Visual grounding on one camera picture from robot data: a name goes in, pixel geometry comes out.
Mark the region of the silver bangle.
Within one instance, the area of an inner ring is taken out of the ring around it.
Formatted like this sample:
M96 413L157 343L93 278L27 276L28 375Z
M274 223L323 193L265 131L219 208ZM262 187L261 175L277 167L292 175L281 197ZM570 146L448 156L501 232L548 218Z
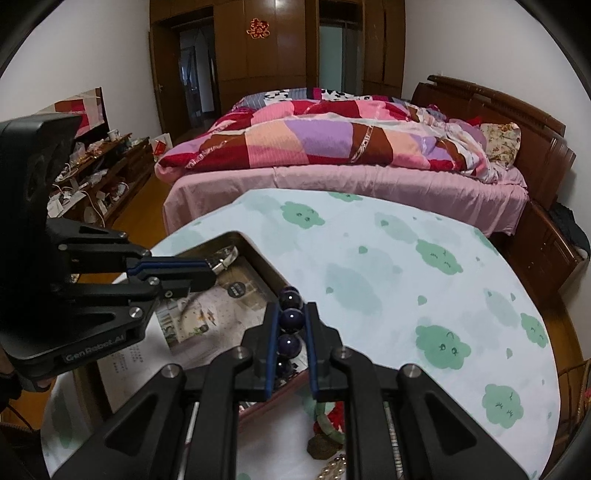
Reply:
M211 267L215 275L219 276L222 272L228 270L233 262L238 258L238 249L235 246L223 247L217 250L205 261Z

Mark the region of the pink metal tin box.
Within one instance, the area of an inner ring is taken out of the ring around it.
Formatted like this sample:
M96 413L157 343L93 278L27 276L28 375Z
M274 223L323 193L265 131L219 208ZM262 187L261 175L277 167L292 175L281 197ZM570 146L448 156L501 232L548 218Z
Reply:
M237 346L246 329L263 323L266 304L279 299L288 282L245 234L231 231L181 254L214 264L214 286L183 298L160 301L144 339L74 375L88 438L161 367L205 365Z

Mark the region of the paper leaflets in tin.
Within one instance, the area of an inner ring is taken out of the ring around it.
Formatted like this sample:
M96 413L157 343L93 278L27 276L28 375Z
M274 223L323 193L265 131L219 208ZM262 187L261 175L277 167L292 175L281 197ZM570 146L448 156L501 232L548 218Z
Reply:
M269 284L238 257L211 289L162 301L142 341L98 361L111 409L118 410L164 365L188 370L239 345L246 329L263 323L273 300Z

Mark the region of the wooden tv cabinet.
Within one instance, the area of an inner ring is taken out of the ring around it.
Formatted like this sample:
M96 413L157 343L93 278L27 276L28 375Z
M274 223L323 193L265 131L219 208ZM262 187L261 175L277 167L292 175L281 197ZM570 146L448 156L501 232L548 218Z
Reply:
M88 150L77 144L72 159L50 188L48 216L107 227L149 179L152 168L147 138L133 139L126 134L113 141L95 142Z

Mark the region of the red white gift bag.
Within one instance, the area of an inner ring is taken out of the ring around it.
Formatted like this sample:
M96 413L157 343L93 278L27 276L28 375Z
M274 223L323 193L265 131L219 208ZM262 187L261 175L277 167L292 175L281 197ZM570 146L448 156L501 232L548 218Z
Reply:
M157 162L173 145L168 133L160 134L149 139L154 161Z

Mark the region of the television with reflection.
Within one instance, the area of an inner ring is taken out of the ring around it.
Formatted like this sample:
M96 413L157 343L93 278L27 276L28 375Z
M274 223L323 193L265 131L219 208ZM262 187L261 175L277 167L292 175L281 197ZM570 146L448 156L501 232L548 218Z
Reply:
M81 118L75 139L86 146L104 139L110 130L101 87L57 101L40 113L64 113Z

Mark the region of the patchwork quilt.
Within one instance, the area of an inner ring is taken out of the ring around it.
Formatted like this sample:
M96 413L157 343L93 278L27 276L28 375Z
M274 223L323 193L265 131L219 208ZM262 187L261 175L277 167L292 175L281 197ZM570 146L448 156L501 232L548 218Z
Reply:
M191 173L310 165L452 172L486 184L500 176L483 137L465 122L394 97L321 88L242 98L206 132L164 153L155 173L172 184Z

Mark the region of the dark wooden wardrobe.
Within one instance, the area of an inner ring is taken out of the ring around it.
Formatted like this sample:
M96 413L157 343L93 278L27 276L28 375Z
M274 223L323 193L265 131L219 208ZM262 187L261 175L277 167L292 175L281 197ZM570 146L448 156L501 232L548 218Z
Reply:
M270 37L245 33L254 17ZM260 91L402 91L403 1L152 1L149 25L160 125L173 139Z

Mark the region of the wooden nightstand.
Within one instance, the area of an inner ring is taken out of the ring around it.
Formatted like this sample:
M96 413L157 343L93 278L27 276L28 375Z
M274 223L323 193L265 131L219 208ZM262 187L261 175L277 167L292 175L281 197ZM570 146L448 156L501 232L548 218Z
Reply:
M584 263L548 212L533 201L527 203L510 238L506 259L539 308L554 303Z

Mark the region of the pink bed sheet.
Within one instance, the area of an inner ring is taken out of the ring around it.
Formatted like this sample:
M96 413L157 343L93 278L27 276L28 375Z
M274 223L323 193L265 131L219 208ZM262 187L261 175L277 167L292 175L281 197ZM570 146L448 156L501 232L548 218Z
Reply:
M360 195L442 214L479 228L486 236L515 233L529 200L517 169L496 184L457 173L381 166L308 165L188 173L154 166L171 186L163 205L166 231L225 206L249 190L295 189Z

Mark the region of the dark clothes on nightstand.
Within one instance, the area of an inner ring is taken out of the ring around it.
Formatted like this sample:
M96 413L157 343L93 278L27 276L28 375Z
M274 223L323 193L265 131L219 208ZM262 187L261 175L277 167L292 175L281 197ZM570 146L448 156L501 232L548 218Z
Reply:
M590 256L590 242L584 230L577 224L573 211L565 205L554 202L549 216L569 242Z

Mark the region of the red double happiness decal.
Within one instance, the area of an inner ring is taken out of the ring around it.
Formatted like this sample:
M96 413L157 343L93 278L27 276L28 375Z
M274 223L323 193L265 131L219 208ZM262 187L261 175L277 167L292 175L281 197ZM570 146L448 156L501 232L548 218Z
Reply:
M249 21L249 27L245 33L254 40L266 39L270 37L270 23L254 17Z

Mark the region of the floral pillow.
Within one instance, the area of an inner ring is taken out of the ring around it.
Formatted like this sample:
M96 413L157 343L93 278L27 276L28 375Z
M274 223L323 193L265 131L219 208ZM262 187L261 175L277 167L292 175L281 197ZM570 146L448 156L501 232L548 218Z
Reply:
M483 123L480 130L486 139L486 155L505 169L513 166L522 143L520 127L514 123Z

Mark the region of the wooden headboard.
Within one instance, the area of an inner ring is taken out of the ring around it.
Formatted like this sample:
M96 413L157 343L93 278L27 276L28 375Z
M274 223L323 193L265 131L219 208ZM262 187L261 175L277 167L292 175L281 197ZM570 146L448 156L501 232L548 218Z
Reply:
M451 77L431 75L415 88L412 102L437 106L449 118L516 123L522 143L515 160L530 198L548 209L575 161L564 138L566 126L543 110L503 92Z

